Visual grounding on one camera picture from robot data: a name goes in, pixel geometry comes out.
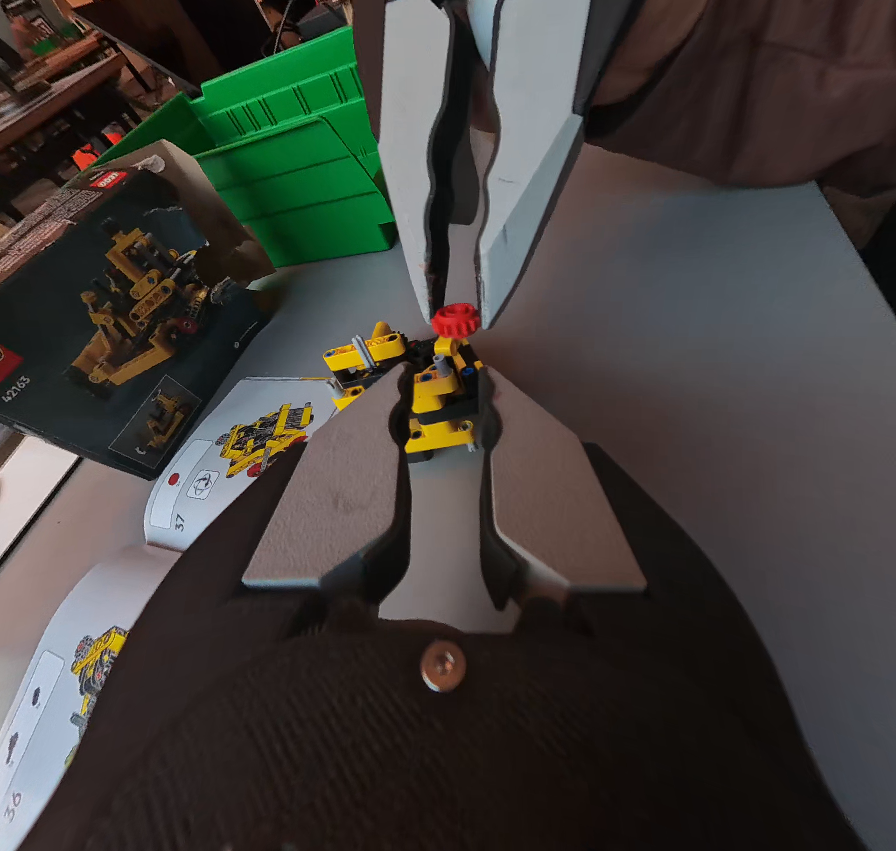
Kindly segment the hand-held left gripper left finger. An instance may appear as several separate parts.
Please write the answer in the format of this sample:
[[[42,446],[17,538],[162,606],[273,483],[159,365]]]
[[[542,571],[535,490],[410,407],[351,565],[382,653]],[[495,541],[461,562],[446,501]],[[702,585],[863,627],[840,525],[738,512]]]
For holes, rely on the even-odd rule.
[[[378,607],[409,568],[412,369],[401,363],[312,435],[242,576]]]

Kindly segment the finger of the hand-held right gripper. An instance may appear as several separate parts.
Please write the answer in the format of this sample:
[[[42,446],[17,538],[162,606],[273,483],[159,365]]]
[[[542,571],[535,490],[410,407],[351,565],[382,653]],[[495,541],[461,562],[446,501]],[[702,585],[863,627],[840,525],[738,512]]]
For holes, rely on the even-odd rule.
[[[433,0],[353,0],[357,68],[423,318],[444,305],[457,126],[458,19]]]
[[[602,75],[645,0],[497,0],[489,90],[497,140],[476,242],[493,328],[521,283],[584,141]]]

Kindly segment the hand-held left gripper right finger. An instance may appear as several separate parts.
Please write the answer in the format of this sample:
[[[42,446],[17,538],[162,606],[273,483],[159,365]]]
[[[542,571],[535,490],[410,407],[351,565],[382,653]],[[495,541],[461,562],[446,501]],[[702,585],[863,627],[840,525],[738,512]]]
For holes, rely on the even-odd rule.
[[[577,434],[497,369],[479,371],[479,562],[496,610],[642,594],[647,580]]]

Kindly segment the yellow lego bulldozer model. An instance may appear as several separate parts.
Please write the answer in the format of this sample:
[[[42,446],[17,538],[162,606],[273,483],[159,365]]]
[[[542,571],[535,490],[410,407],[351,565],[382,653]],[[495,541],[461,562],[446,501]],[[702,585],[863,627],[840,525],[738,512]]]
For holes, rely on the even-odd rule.
[[[414,372],[405,452],[409,463],[431,460],[434,454],[464,447],[475,452],[478,374],[483,364],[467,340],[442,336],[409,340],[384,321],[372,335],[355,335],[351,342],[322,354],[335,392],[332,401],[346,409],[397,364]]]

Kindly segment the red lego gear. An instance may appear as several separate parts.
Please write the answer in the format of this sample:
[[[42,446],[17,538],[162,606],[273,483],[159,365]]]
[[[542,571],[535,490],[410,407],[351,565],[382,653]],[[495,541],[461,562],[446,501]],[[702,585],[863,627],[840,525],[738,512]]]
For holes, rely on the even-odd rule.
[[[480,330],[482,320],[472,304],[456,303],[437,310],[430,320],[431,327],[440,338],[463,341]]]

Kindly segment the person's right forearm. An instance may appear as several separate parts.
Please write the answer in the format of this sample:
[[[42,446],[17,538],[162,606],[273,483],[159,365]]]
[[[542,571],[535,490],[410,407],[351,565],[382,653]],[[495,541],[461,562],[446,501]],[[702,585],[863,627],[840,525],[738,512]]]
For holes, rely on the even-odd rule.
[[[894,189],[895,0],[709,0],[589,143],[717,185]]]

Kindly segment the lego instruction booklet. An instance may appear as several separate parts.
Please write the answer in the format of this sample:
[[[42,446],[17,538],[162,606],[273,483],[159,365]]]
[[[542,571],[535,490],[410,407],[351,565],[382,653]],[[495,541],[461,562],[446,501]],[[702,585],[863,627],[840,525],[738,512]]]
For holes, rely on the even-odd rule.
[[[176,557],[335,413],[332,393],[322,377],[237,383],[152,488],[145,543],[94,566],[62,600],[2,724],[3,850],[22,844],[70,767],[112,666]]]

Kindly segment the dark lego box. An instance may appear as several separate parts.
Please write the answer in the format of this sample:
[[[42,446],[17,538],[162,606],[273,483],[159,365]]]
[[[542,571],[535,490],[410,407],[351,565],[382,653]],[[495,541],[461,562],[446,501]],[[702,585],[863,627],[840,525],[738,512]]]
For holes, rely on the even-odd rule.
[[[146,479],[268,320],[268,253],[168,140],[73,178],[1,254],[2,426]]]

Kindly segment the person's right hand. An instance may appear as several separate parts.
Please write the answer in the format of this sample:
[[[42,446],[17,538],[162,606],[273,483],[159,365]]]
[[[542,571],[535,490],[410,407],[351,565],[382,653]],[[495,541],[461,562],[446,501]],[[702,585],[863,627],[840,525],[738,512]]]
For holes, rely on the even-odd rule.
[[[644,0],[599,83],[593,105],[617,104],[645,86],[689,36],[708,1]]]

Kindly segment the black monitor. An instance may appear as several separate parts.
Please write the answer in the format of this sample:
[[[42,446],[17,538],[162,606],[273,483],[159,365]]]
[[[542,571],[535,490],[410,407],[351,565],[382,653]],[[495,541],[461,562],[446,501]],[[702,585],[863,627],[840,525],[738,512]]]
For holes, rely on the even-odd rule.
[[[260,60],[272,33],[255,0],[95,0],[73,14],[192,97]]]

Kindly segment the wooden workbench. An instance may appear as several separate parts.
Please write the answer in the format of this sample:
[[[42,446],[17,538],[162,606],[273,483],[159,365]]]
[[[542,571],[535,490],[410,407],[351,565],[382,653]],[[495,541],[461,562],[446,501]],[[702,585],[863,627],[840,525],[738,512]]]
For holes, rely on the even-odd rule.
[[[96,32],[39,59],[17,85],[19,100],[2,94],[2,162],[48,159],[54,170],[75,151],[106,151],[108,127],[122,138],[146,117],[129,81],[145,86],[118,44]]]

